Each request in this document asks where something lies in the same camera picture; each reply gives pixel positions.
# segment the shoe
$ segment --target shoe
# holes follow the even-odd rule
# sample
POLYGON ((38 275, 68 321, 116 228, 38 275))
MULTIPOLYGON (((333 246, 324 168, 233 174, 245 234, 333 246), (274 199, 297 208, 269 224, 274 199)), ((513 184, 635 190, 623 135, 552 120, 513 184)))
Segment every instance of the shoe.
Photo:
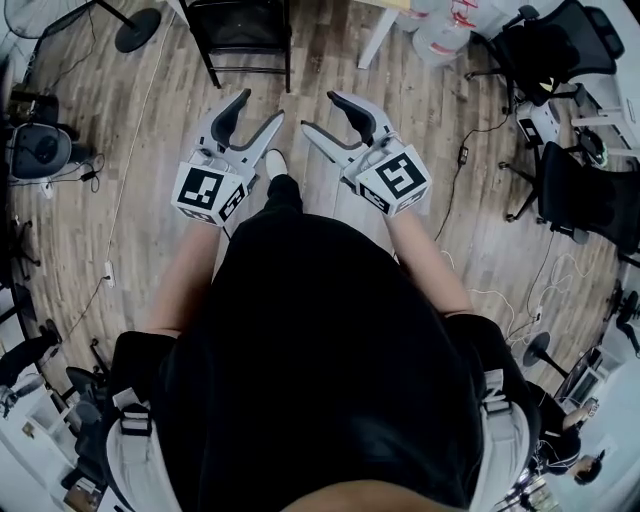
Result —
POLYGON ((273 181, 273 178, 280 175, 287 175, 287 162, 285 162, 282 153, 277 149, 272 149, 265 157, 267 161, 267 176, 273 181))

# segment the white strap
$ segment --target white strap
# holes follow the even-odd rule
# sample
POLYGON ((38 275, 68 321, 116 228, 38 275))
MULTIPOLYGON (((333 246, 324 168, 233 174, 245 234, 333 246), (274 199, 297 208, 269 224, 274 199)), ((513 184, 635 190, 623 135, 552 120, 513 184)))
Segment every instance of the white strap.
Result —
POLYGON ((527 418, 502 394, 502 370, 485 373, 487 397, 480 407, 484 451, 470 512, 488 512, 501 501, 527 464, 530 432, 527 418))
POLYGON ((124 435, 119 423, 107 436, 107 460, 120 493, 135 512, 181 512, 155 423, 148 437, 124 435))

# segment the wooden floor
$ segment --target wooden floor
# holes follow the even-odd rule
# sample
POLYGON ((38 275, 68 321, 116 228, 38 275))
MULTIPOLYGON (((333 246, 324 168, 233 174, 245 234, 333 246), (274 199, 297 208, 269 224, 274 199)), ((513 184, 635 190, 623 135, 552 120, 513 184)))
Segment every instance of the wooden floor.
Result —
MULTIPOLYGON (((116 3, 125 12, 144 4, 116 3)), ((115 268, 117 286, 100 285, 86 317, 45 365, 61 391, 67 387, 63 373, 67 365, 93 366, 88 349, 92 337, 100 339, 109 358, 118 335, 142 325, 186 225, 169 204, 178 162, 188 157, 199 119, 220 97, 243 87, 253 90, 236 142, 246 141, 264 119, 283 108, 287 117, 274 145, 284 152, 291 174, 301 185, 306 211, 343 220, 387 249, 390 243, 380 214, 339 185, 339 169, 310 149, 298 129, 306 119, 338 137, 355 140, 346 117, 330 108, 325 92, 353 92, 383 106, 403 139, 415 145, 434 179, 431 211, 421 212, 432 234, 446 212, 464 135, 503 119, 500 107, 505 90, 500 81, 486 78, 468 83, 463 78, 469 70, 488 67, 481 48, 470 48, 450 66, 429 69, 413 51, 410 36, 394 29, 371 69, 358 70, 357 57, 375 24, 377 8, 345 0, 294 2, 293 91, 286 94, 282 77, 268 75, 221 75, 224 89, 215 89, 187 27, 168 6, 155 5, 161 6, 163 16, 159 30, 146 46, 128 55, 114 47, 119 23, 95 8, 97 42, 92 54, 54 89, 62 119, 106 156, 99 192, 92 194, 86 183, 61 183, 54 198, 47 200, 38 187, 13 189, 13 212, 23 220, 33 219, 31 245, 42 260, 29 283, 39 319, 53 318, 66 336, 104 275, 105 260, 112 260, 115 268)), ((43 90, 51 85, 90 46, 91 29, 85 16, 43 43, 31 88, 43 90)), ((570 109, 575 107, 567 100, 557 105, 568 126, 570 109)), ((565 145, 572 142, 571 137, 566 130, 565 145)), ((570 259, 563 258, 557 276, 572 274, 571 289, 565 294, 545 293, 544 317, 535 328, 552 333, 554 357, 570 368, 602 328, 606 299, 618 270, 615 249, 595 235, 583 247, 561 235, 551 240, 549 228, 535 223, 533 210, 517 223, 504 222, 505 213, 519 207, 529 188, 523 180, 498 170, 498 162, 515 160, 532 171, 531 155, 525 152, 523 137, 512 120, 491 134, 474 135, 468 144, 469 163, 457 182, 451 218, 439 244, 451 255, 456 273, 468 288, 499 291, 513 306, 515 320, 497 294, 472 293, 477 311, 495 320, 505 334, 509 327, 529 322, 526 299, 549 247, 531 294, 532 311, 549 286, 552 266, 560 255, 572 254, 583 273, 591 269, 582 279, 570 259)), ((235 223, 264 203, 267 179, 262 163, 258 173, 263 179, 235 213, 235 223)), ((529 327, 519 334, 530 331, 529 327)), ((526 341, 515 344, 516 357, 526 341)), ((542 366, 528 375, 551 391, 561 383, 542 366)))

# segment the person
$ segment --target person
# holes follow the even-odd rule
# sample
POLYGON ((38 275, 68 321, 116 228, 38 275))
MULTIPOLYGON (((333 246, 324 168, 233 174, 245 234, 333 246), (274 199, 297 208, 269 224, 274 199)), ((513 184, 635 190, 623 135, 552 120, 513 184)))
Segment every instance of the person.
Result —
MULTIPOLYGON (((266 168, 265 208, 236 229, 213 282, 220 229, 188 227, 146 326, 116 343, 108 396, 132 388, 150 403, 181 510, 467 508, 485 371, 503 369, 529 453, 539 430, 500 329, 473 314, 416 215, 385 219, 399 266, 303 213, 278 151, 266 168)), ((107 441, 118 415, 108 399, 107 441)))
POLYGON ((540 386, 531 382, 528 385, 542 419, 540 444, 535 460, 538 471, 552 475, 569 474, 578 485, 590 484, 602 471, 605 452, 595 457, 580 456, 582 442, 579 425, 595 412, 597 401, 590 398, 582 407, 566 414, 540 386))

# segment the hand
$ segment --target hand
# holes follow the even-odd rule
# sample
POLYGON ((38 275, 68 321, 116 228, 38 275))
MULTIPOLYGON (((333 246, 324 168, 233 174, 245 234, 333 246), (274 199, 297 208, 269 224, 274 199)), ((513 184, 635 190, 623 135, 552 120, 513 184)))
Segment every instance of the hand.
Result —
POLYGON ((600 404, 598 403, 598 401, 595 398, 589 398, 589 400, 587 400, 583 406, 583 408, 586 411, 586 415, 589 418, 593 418, 593 416, 595 415, 596 411, 598 410, 598 407, 600 407, 600 404))

